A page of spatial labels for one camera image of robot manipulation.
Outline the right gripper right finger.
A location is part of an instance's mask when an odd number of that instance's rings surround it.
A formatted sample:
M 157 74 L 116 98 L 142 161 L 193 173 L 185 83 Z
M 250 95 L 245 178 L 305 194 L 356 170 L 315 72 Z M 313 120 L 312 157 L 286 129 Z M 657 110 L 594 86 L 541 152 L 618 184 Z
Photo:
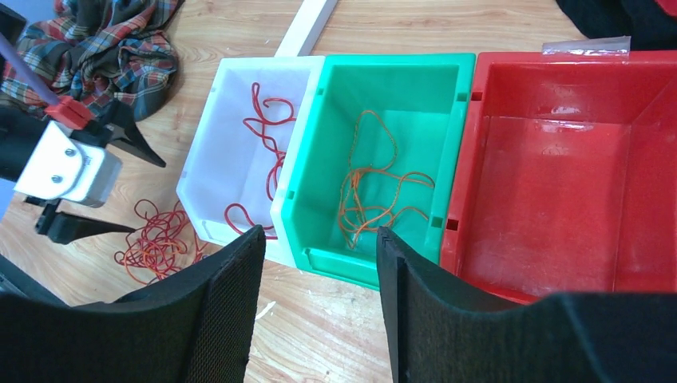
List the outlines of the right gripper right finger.
M 380 227 L 396 382 L 673 382 L 674 294 L 557 293 L 522 306 L 471 286 Z

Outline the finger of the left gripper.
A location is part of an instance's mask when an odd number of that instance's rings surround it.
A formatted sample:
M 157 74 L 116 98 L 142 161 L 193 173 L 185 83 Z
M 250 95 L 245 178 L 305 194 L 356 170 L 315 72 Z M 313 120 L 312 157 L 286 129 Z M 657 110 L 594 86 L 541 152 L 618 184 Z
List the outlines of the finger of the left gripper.
M 99 148 L 111 144 L 150 164 L 166 167 L 165 161 L 152 150 L 141 134 L 132 108 L 117 99 L 110 101 L 101 115 L 88 122 L 82 130 L 73 130 L 71 138 Z
M 62 245 L 95 235 L 136 231 L 133 227 L 57 211 L 57 206 L 53 204 L 45 207 L 36 222 L 35 230 L 53 243 Z

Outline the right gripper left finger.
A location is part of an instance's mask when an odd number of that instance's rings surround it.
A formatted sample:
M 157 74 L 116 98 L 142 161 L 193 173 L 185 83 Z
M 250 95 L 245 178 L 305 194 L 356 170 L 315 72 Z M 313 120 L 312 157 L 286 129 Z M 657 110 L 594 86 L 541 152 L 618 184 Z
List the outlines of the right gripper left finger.
M 241 382 L 265 250 L 253 227 L 159 282 L 80 306 L 18 271 L 1 292 L 1 379 Z

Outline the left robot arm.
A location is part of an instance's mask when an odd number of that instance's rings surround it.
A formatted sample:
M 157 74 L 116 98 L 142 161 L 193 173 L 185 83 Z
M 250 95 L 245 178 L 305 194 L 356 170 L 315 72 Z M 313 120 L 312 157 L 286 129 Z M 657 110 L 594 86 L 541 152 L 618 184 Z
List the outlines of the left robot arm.
M 61 201 L 101 207 L 117 180 L 122 163 L 108 151 L 113 145 L 160 168 L 156 154 L 136 124 L 131 106 L 112 99 L 101 112 L 69 96 L 58 96 L 25 62 L 18 67 L 38 87 L 46 117 L 39 120 L 14 107 L 1 108 L 1 177 L 15 183 L 26 202 L 41 206 L 35 225 L 54 243 L 109 232 L 132 233 L 131 227 L 59 211 Z

